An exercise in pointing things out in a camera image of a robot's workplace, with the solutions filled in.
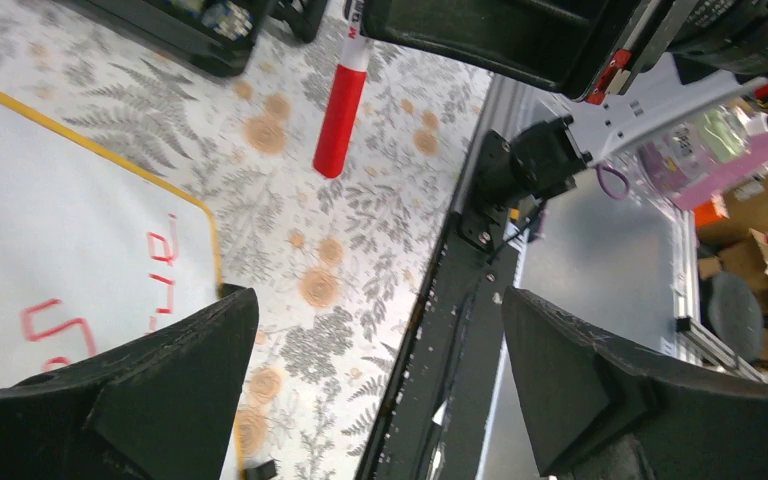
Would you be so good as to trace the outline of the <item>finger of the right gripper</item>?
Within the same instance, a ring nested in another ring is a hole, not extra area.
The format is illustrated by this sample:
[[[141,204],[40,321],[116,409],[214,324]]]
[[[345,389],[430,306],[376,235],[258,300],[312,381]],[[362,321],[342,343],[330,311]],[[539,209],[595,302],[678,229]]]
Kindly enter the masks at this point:
[[[370,38],[586,98],[642,12],[640,1],[368,1]]]

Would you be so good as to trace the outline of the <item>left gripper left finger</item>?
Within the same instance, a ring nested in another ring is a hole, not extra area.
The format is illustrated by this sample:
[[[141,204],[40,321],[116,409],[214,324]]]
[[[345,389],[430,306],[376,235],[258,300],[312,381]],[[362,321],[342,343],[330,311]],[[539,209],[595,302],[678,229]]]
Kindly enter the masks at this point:
[[[239,288],[155,333],[0,388],[0,479],[216,479],[254,337]]]

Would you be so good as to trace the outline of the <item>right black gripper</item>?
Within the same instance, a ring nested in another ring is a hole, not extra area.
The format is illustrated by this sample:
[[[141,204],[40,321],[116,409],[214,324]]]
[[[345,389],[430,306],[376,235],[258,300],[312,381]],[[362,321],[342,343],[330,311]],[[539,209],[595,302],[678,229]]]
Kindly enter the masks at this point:
[[[689,81],[716,70],[768,79],[768,1],[609,1],[588,43],[596,50],[582,57],[598,68],[582,99],[594,105],[665,53]]]

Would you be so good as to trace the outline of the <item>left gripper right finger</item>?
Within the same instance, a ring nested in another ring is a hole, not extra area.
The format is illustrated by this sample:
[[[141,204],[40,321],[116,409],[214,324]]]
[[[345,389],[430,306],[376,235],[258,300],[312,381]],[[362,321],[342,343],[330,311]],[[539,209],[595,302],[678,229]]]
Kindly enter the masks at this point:
[[[768,384],[614,335],[528,290],[502,320],[538,472],[560,479],[768,479]]]

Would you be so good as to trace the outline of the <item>yellow framed whiteboard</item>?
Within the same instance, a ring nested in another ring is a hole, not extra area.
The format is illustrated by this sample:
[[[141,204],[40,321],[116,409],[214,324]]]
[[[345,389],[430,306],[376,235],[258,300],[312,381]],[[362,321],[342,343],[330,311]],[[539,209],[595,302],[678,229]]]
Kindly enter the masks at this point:
[[[168,327],[239,288],[207,207],[0,92],[0,388]],[[243,460],[235,417],[221,475]]]

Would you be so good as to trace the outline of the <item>white marker pen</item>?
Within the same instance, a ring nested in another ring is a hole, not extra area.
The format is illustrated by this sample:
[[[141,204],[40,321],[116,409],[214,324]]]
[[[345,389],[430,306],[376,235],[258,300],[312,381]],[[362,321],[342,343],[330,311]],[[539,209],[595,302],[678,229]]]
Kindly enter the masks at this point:
[[[373,51],[373,42],[362,32],[364,0],[345,2],[344,15],[347,30],[344,37],[339,64],[347,69],[366,72]]]

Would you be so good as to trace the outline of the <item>red marker cap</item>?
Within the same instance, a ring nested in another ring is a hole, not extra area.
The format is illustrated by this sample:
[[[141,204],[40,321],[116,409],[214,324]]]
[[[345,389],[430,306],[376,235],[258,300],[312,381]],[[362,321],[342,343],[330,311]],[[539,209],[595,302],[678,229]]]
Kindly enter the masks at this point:
[[[313,168],[325,178],[337,178],[343,171],[365,80],[365,71],[337,65],[313,157]]]

